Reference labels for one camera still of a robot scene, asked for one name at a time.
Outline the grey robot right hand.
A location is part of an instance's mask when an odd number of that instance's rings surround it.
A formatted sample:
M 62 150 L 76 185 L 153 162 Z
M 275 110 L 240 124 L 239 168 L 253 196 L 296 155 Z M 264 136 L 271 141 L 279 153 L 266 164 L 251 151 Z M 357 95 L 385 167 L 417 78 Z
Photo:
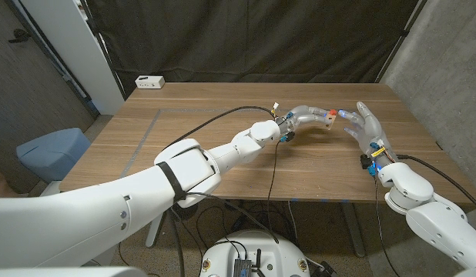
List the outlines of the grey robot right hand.
M 363 102 L 357 103 L 357 110 L 358 112 L 338 111 L 342 118 L 353 125 L 353 128 L 344 130 L 357 140 L 361 151 L 375 161 L 377 166 L 384 167 L 397 162 L 397 156 L 377 117 Z

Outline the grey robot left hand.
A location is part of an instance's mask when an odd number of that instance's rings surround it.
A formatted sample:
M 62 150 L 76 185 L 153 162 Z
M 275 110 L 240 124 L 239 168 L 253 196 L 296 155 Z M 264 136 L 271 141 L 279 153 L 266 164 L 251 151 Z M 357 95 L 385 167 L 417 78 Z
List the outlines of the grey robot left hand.
M 277 124 L 280 128 L 280 134 L 285 135 L 288 132 L 295 132 L 301 125 L 312 122 L 319 123 L 322 128 L 330 129 L 334 119 L 335 116 L 325 109 L 300 105 L 291 109 L 285 116 L 277 119 Z

